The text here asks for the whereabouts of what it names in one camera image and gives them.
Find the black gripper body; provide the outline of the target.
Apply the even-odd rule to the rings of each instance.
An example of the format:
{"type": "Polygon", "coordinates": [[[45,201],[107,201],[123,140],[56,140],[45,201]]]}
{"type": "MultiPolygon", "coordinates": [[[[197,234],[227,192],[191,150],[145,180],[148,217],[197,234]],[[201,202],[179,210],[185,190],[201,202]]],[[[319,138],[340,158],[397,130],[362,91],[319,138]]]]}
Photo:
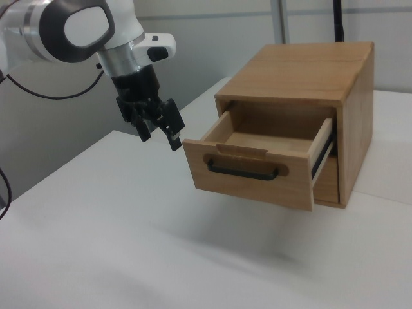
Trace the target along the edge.
{"type": "Polygon", "coordinates": [[[111,80],[118,93],[118,104],[131,102],[161,103],[158,95],[160,84],[153,65],[144,66],[139,71],[129,75],[112,77],[111,80]]]}

